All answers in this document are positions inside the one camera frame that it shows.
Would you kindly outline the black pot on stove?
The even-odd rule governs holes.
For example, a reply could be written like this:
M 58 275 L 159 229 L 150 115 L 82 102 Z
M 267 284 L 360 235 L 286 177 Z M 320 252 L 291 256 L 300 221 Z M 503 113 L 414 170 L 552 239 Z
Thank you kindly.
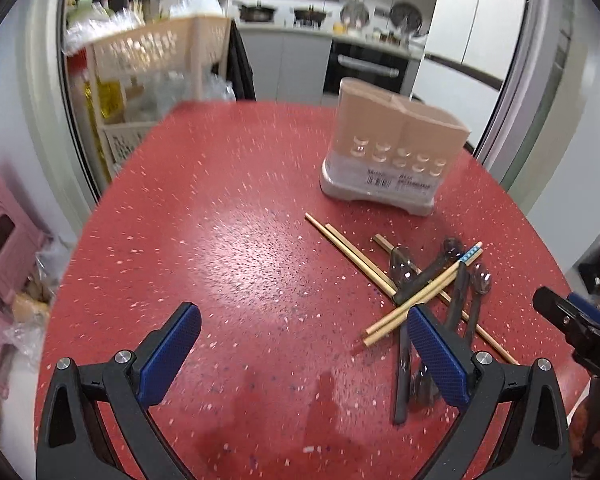
M 309 27 L 320 29 L 323 22 L 328 17 L 328 13 L 315 10 L 313 6 L 308 8 L 293 8 L 294 12 L 294 26 Z

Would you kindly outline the beige plastic utensil holder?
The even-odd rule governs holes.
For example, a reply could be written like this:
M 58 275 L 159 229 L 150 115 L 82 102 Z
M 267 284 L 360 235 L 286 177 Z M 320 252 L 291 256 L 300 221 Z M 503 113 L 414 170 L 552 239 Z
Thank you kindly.
M 426 217 L 468 136 L 465 125 L 441 108 L 344 78 L 321 189 L 338 200 Z

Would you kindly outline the black built-in oven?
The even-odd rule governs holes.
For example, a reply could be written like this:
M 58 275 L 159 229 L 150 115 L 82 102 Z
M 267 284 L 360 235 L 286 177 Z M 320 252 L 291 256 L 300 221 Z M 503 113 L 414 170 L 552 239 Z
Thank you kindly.
M 343 78 L 355 78 L 379 88 L 399 93 L 408 67 L 408 59 L 359 44 L 332 40 L 323 93 L 336 96 Z

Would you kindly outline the yellow oil bottle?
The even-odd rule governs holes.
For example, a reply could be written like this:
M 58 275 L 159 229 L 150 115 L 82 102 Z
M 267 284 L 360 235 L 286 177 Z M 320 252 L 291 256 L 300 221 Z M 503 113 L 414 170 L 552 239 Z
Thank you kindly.
M 100 99 L 100 114 L 105 124 L 116 124 L 122 122 L 124 113 L 124 99 L 121 90 L 121 84 L 117 80 L 97 81 L 98 95 Z M 91 127 L 96 130 L 95 112 L 92 100 L 91 84 L 84 82 L 84 96 L 88 117 Z

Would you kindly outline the beige plastic storage cart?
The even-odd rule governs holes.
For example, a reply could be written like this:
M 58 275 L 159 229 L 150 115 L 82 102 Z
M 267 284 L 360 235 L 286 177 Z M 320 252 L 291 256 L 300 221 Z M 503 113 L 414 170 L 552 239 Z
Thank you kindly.
M 111 177 L 174 106 L 230 94 L 224 76 L 231 24 L 222 15 L 191 15 L 125 30 L 85 47 L 95 131 Z M 102 121 L 98 80 L 120 82 L 122 122 Z

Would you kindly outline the blue patterned wooden chopstick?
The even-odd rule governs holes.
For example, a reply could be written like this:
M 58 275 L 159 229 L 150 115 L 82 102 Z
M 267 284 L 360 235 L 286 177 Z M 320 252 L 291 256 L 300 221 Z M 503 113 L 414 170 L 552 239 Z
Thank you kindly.
M 437 296 L 439 292 L 442 292 L 446 286 L 452 283 L 457 278 L 458 269 L 462 264 L 467 266 L 473 263 L 482 254 L 482 243 L 478 242 L 472 246 L 463 257 L 460 257 L 456 263 L 453 263 L 449 269 L 442 272 L 435 280 L 424 287 L 420 292 L 406 300 L 400 307 L 394 309 L 392 312 L 381 318 L 377 323 L 370 326 L 367 330 L 367 336 L 363 339 L 363 344 L 366 347 L 370 347 L 376 342 L 390 334 L 393 330 L 398 328 L 403 322 L 406 321 L 408 312 L 411 307 L 416 304 L 426 304 L 429 300 Z

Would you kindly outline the black wok on stove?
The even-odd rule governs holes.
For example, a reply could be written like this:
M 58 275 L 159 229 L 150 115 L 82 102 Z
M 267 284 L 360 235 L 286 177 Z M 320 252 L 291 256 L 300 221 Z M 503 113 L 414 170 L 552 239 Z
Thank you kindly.
M 262 6 L 255 4 L 247 6 L 246 4 L 238 4 L 239 19 L 245 23 L 272 23 L 275 18 L 276 8 L 270 6 Z

